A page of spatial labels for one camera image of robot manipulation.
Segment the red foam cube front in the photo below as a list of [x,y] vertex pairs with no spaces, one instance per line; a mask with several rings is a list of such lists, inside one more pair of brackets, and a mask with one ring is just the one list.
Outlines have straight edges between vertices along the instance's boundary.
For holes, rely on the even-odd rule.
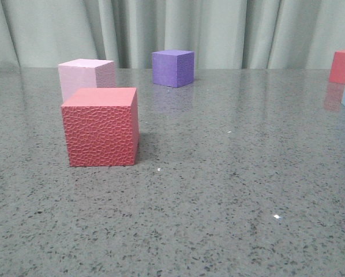
[[61,111],[70,166],[135,164],[140,135],[137,88],[81,88]]

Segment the pink foam cube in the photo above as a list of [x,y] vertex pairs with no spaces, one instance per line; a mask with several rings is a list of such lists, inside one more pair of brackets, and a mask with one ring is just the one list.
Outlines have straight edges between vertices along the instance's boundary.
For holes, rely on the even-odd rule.
[[100,59],[75,59],[58,65],[63,102],[80,88],[115,87],[115,62]]

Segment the purple foam cube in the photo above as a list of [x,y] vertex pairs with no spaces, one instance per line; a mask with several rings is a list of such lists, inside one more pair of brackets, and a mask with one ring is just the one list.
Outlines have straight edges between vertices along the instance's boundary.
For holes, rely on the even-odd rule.
[[194,81],[194,51],[163,50],[152,53],[154,84],[182,87]]

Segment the red foam cube right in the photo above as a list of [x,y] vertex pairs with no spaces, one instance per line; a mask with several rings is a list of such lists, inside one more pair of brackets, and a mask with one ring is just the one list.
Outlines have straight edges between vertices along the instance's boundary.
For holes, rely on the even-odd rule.
[[345,84],[345,50],[335,51],[329,74],[329,82]]

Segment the grey-green curtain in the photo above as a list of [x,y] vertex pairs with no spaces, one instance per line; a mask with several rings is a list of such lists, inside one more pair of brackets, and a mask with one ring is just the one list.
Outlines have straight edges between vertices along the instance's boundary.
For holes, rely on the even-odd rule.
[[142,69],[169,49],[194,51],[199,69],[328,69],[345,1],[0,1],[0,67]]

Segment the red foam cube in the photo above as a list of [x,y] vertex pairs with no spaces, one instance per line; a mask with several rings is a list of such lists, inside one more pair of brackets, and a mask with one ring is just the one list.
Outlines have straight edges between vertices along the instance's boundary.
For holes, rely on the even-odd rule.
[[135,164],[140,135],[137,88],[81,88],[61,111],[70,166]]
[[345,50],[335,51],[329,74],[329,82],[345,84]]

